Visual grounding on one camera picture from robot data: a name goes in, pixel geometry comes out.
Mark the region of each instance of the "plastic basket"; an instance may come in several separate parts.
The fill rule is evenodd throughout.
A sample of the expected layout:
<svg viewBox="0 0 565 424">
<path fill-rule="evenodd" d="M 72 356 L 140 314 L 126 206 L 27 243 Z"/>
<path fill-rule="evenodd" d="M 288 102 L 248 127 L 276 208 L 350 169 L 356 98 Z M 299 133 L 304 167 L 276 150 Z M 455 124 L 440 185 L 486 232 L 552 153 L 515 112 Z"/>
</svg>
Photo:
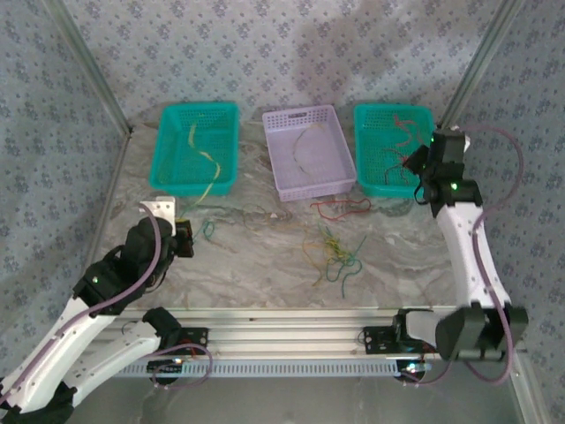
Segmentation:
<svg viewBox="0 0 565 424">
<path fill-rule="evenodd" d="M 221 168 L 210 194 L 230 192 L 237 177 L 239 110 L 235 103 L 182 103 L 167 106 L 161 115 L 149 184 L 174 196 L 200 196 Z M 196 124 L 194 147 L 188 134 Z"/>
<path fill-rule="evenodd" d="M 351 190 L 357 173 L 333 106 L 267 112 L 263 125 L 281 201 Z"/>
<path fill-rule="evenodd" d="M 423 106 L 366 103 L 357 105 L 354 115 L 358 181 L 365 195 L 411 198 L 418 177 L 399 165 L 419 147 L 418 139 L 429 146 L 432 112 Z M 411 136 L 396 124 L 396 117 L 414 123 L 403 124 Z"/>
</svg>

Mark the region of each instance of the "teal plastic basket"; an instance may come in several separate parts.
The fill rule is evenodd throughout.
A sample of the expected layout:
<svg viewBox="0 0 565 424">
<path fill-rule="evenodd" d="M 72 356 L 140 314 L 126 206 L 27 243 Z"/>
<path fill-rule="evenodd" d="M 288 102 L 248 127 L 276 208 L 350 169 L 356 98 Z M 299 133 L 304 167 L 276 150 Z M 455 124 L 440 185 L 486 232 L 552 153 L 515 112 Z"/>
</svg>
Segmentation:
<svg viewBox="0 0 565 424">
<path fill-rule="evenodd" d="M 418 139 L 429 146 L 432 112 L 423 106 L 365 103 L 355 107 L 354 115 L 358 181 L 365 195 L 411 198 L 418 177 L 399 165 L 419 147 Z M 410 142 L 406 143 L 410 136 L 396 125 L 395 117 L 415 123 L 404 124 Z"/>
<path fill-rule="evenodd" d="M 194 124 L 192 148 L 188 134 Z M 222 167 L 209 194 L 228 194 L 237 178 L 238 133 L 239 109 L 235 103 L 182 103 L 166 107 L 159 124 L 149 184 L 173 196 L 201 196 L 216 173 L 215 164 L 201 151 Z"/>
</svg>

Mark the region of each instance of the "lavender plastic basket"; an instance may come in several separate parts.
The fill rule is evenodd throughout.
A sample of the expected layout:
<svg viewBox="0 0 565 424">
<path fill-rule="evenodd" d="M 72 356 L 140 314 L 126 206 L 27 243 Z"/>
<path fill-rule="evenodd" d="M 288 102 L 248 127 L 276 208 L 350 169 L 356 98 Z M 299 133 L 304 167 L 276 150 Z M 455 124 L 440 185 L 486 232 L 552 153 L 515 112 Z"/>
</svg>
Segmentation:
<svg viewBox="0 0 565 424">
<path fill-rule="evenodd" d="M 263 125 L 281 201 L 351 190 L 357 172 L 333 106 L 267 112 Z"/>
</svg>

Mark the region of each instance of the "gray marble table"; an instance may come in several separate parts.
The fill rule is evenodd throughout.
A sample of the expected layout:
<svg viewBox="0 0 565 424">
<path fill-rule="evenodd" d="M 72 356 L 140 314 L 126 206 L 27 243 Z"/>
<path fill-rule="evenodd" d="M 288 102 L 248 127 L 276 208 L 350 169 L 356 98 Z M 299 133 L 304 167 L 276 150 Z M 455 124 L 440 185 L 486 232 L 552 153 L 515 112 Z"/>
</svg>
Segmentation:
<svg viewBox="0 0 565 424">
<path fill-rule="evenodd" d="M 117 181 L 115 197 L 102 234 L 101 257 L 123 243 L 127 230 L 142 214 L 141 200 L 160 193 L 147 181 L 157 131 L 134 129 Z M 352 148 L 351 134 L 346 134 Z M 429 208 L 413 201 L 371 199 L 372 210 L 322 223 L 358 253 L 362 271 L 348 278 L 345 299 L 340 283 L 324 277 L 303 252 L 322 263 L 320 217 L 312 201 L 281 203 L 261 125 L 246 123 L 240 132 L 237 183 L 226 197 L 208 197 L 186 217 L 196 231 L 215 223 L 210 240 L 197 237 L 192 259 L 176 259 L 162 286 L 134 307 L 406 307 L 455 304 L 448 249 Z M 338 199 L 365 197 L 356 186 Z M 177 209 L 194 199 L 180 199 Z M 334 207 L 327 213 L 339 215 Z"/>
</svg>

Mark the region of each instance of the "patterned wallpaper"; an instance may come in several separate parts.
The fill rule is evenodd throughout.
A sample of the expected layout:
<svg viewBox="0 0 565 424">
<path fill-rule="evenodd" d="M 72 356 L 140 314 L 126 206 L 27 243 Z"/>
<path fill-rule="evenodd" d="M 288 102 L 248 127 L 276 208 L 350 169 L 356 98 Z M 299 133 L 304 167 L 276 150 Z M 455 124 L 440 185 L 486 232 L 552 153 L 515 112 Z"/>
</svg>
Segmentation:
<svg viewBox="0 0 565 424">
<path fill-rule="evenodd" d="M 555 422 L 565 422 L 565 4 L 526 2 L 462 121 L 512 131 L 525 156 L 523 185 L 487 224 L 493 256 L 514 303 L 531 317 L 527 345 Z M 477 134 L 466 162 L 487 204 L 516 175 L 505 140 Z"/>
<path fill-rule="evenodd" d="M 65 0 L 125 115 L 178 101 L 424 104 L 439 118 L 498 1 Z"/>
<path fill-rule="evenodd" d="M 0 375 L 61 313 L 123 135 L 42 2 L 0 2 Z"/>
</svg>

